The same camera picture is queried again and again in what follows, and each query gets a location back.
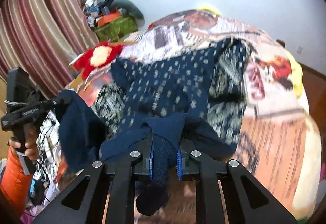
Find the orange jacket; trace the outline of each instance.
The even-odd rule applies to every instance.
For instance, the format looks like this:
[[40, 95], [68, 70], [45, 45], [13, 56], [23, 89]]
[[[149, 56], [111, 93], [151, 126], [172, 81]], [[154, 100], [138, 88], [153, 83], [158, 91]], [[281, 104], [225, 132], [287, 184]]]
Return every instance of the orange jacket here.
[[8, 160], [0, 189], [11, 208], [21, 216], [26, 205], [26, 197], [33, 175], [24, 175], [19, 159], [9, 148]]

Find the metal pivot bolt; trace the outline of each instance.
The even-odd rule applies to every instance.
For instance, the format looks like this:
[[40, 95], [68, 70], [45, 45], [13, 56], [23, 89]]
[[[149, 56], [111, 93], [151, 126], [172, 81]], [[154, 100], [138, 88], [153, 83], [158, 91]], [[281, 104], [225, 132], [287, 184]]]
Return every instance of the metal pivot bolt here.
[[92, 165], [93, 165], [94, 168], [99, 168], [99, 167], [101, 167], [102, 162], [101, 161], [95, 161], [95, 162], [92, 163]]
[[229, 165], [232, 167], [237, 167], [239, 165], [239, 162], [236, 160], [231, 160], [229, 161]]
[[201, 153], [200, 151], [198, 151], [198, 150], [193, 150], [193, 151], [191, 152], [191, 155], [192, 155], [193, 157], [199, 157], [200, 155], [202, 155], [202, 153]]
[[140, 153], [139, 151], [136, 151], [136, 150], [130, 152], [130, 156], [131, 156], [132, 158], [137, 158], [140, 154], [141, 154], [141, 153]]

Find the orange cloth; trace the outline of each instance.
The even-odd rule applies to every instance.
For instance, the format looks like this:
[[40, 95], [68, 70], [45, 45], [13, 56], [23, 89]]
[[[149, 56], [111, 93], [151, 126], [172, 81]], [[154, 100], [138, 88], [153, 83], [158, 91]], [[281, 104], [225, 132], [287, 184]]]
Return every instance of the orange cloth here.
[[19, 159], [9, 148], [8, 160], [0, 189], [11, 208], [21, 216], [25, 210], [26, 197], [33, 175], [24, 175]]

